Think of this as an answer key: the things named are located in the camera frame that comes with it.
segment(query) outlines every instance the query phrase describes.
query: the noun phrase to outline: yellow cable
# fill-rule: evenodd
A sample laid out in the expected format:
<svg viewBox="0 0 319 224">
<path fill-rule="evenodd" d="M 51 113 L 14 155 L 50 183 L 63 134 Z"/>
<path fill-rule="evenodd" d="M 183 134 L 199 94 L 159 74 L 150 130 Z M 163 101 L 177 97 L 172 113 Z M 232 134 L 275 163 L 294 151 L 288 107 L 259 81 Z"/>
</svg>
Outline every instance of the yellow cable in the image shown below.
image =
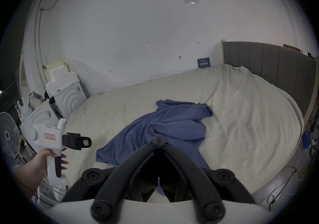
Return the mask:
<svg viewBox="0 0 319 224">
<path fill-rule="evenodd" d="M 283 170 L 281 170 L 281 171 L 279 172 L 279 174 L 280 174 L 281 172 L 283 172 L 287 167 L 293 167 L 293 168 L 295 168 L 295 170 L 296 170 L 296 171 L 298 172 L 298 174 L 299 174 L 299 179 L 301 179 L 301 175 L 300 175 L 300 173 L 299 173 L 297 167 L 295 167 L 295 166 L 286 166 Z"/>
</svg>

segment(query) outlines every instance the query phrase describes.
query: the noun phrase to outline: white wall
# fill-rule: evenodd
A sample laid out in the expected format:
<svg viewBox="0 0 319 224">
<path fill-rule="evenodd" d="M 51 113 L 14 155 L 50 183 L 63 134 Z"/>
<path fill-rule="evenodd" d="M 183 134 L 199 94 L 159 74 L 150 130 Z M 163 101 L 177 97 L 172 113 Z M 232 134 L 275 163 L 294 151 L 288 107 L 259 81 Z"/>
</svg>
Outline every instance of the white wall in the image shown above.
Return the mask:
<svg viewBox="0 0 319 224">
<path fill-rule="evenodd" d="M 55 2 L 42 0 L 41 7 Z M 199 58 L 220 64 L 221 39 L 285 43 L 319 55 L 311 25 L 295 3 L 59 0 L 42 12 L 42 60 L 46 65 L 63 58 L 92 95 L 195 69 Z"/>
</svg>

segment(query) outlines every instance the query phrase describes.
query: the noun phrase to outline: plastic bag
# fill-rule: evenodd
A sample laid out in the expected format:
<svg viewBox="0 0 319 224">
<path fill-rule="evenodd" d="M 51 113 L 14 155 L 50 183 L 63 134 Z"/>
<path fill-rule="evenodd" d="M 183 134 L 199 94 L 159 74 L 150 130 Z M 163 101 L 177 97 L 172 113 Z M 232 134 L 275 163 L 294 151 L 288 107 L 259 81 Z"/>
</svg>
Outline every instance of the plastic bag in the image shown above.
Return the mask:
<svg viewBox="0 0 319 224">
<path fill-rule="evenodd" d="M 34 111 L 43 103 L 43 97 L 34 91 L 29 95 L 29 107 Z"/>
</svg>

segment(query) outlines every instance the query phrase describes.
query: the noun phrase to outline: blue box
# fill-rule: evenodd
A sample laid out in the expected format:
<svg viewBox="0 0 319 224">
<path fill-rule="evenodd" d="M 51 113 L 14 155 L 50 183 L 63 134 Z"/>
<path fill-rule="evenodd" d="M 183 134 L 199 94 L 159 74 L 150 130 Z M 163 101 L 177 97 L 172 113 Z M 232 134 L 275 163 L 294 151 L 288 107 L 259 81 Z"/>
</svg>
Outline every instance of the blue box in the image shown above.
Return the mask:
<svg viewBox="0 0 319 224">
<path fill-rule="evenodd" d="M 304 149 L 308 149 L 309 145 L 311 144 L 310 131 L 305 131 L 301 138 L 302 138 L 302 147 Z"/>
</svg>

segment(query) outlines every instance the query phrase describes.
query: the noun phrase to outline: electric fan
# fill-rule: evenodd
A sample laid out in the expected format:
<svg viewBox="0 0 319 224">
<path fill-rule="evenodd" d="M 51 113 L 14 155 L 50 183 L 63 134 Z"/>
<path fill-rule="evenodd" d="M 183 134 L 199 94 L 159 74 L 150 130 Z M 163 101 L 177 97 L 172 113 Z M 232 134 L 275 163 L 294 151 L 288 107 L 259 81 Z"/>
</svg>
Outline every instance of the electric fan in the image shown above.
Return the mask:
<svg viewBox="0 0 319 224">
<path fill-rule="evenodd" d="M 6 112 L 0 113 L 0 139 L 3 150 L 14 158 L 20 150 L 19 129 Z"/>
</svg>

